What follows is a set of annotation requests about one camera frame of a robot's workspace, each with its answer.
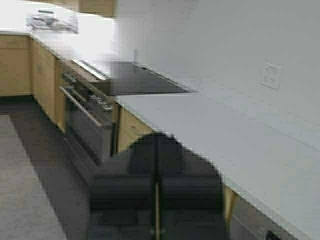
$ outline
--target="white wall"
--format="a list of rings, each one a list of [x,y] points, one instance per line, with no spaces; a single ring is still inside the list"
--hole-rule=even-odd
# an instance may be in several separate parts
[[[320,148],[320,2],[118,0],[115,40],[138,62]],[[279,90],[260,84],[283,66]]]

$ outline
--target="black glass cooktop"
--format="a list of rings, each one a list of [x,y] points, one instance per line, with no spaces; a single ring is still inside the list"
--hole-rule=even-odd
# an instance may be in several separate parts
[[[176,83],[127,61],[91,61],[87,67],[101,79],[88,80],[107,96],[188,93]]]

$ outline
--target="drawer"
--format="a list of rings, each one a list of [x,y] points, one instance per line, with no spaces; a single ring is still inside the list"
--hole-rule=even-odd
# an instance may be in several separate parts
[[[46,114],[49,116],[51,121],[55,122],[55,71],[48,64],[44,64],[44,72],[45,72],[45,108]]]
[[[27,36],[0,35],[0,49],[28,49]]]
[[[118,137],[118,150],[117,152],[122,152],[126,150],[131,144],[133,144],[135,140],[129,136],[125,131],[122,129],[119,130],[119,137]]]
[[[35,51],[51,68],[55,68],[55,56],[39,43],[35,43]]]
[[[136,116],[124,108],[121,108],[119,128],[125,131],[134,140],[153,132],[150,127],[145,125]]]

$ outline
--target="wall outlet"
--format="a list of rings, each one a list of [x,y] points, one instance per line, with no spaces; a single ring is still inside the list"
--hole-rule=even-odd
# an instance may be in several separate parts
[[[266,62],[262,70],[261,84],[272,89],[279,89],[279,79],[282,71],[282,66],[277,66]]]

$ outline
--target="oven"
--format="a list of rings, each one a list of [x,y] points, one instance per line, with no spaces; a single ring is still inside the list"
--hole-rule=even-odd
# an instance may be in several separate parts
[[[66,99],[65,141],[71,159],[89,183],[93,171],[112,154],[112,107],[96,96],[72,73],[62,74]]]

